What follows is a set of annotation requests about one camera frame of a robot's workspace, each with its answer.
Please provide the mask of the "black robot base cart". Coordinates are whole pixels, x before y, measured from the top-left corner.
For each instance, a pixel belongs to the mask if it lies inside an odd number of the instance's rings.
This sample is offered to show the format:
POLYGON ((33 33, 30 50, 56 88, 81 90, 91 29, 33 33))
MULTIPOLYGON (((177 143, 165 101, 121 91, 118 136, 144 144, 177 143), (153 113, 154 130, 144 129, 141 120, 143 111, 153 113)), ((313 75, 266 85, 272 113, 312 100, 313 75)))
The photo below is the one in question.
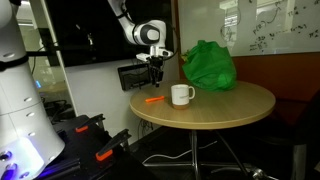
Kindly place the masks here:
POLYGON ((97 161, 95 154, 115 135, 111 137, 101 122, 77 133, 75 128, 88 119, 81 115, 54 123, 65 148, 35 180, 158 180, 130 154, 128 140, 115 147, 107 159, 97 161))

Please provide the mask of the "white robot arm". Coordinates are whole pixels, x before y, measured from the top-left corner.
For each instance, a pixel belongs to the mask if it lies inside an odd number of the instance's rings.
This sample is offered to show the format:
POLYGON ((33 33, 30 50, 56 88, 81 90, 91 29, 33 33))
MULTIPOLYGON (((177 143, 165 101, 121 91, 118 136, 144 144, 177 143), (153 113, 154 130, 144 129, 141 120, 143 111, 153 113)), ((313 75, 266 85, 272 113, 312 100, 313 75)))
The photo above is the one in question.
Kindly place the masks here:
POLYGON ((18 6, 0 0, 0 155, 4 180, 62 180, 50 167, 65 144, 47 118, 18 27, 18 6))

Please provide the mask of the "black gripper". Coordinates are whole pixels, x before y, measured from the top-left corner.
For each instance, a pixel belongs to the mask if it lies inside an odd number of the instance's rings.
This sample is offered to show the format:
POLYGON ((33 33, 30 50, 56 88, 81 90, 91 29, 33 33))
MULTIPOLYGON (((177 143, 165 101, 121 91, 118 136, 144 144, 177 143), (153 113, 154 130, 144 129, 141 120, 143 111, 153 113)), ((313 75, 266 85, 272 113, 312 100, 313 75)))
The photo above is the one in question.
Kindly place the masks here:
POLYGON ((162 70, 163 59, 161 57, 151 57, 148 59, 148 61, 151 67, 150 73, 151 73, 152 85, 156 86, 157 84, 157 87, 159 87, 164 74, 162 70))

